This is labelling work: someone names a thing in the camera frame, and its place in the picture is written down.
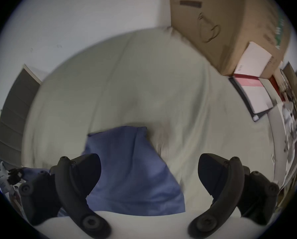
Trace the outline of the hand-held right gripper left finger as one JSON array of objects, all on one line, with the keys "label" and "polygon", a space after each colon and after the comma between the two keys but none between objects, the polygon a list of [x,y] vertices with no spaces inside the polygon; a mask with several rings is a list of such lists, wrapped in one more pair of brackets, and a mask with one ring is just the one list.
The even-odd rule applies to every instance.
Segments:
[{"label": "hand-held right gripper left finger", "polygon": [[108,238],[109,223],[87,204],[87,196],[101,176],[97,154],[70,160],[61,157],[50,171],[40,170],[19,187],[20,199],[29,224],[37,226],[55,218],[63,209],[72,221],[92,238]]}]

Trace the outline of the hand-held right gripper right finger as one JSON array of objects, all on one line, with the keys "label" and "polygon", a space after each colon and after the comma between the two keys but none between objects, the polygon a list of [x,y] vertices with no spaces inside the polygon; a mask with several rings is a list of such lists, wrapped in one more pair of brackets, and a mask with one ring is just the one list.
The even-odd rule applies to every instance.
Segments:
[{"label": "hand-held right gripper right finger", "polygon": [[250,172],[238,157],[227,160],[203,153],[198,161],[198,177],[213,197],[208,210],[188,226],[190,237],[209,237],[231,216],[237,207],[242,218],[267,225],[274,213],[279,194],[277,184],[258,171]]}]

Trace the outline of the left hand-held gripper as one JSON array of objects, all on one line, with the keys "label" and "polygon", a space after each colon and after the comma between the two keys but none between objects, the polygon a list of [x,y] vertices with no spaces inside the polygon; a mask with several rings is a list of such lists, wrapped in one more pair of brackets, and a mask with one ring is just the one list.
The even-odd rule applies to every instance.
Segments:
[{"label": "left hand-held gripper", "polygon": [[0,162],[0,190],[3,194],[15,195],[14,185],[20,183],[22,179],[22,168],[7,170],[4,162]]}]

